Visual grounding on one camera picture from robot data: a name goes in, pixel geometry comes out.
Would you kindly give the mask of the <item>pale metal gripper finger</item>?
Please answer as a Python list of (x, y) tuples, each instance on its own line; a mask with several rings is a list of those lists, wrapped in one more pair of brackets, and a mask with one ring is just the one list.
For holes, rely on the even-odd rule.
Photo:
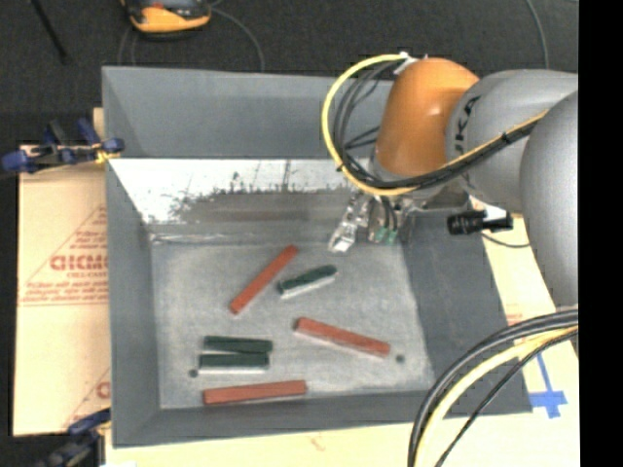
[(342, 225), (347, 229), (358, 229), (366, 226), (366, 197), (351, 196), (343, 215)]
[(356, 241), (357, 226), (341, 223), (331, 234), (327, 250), (331, 253), (347, 253)]

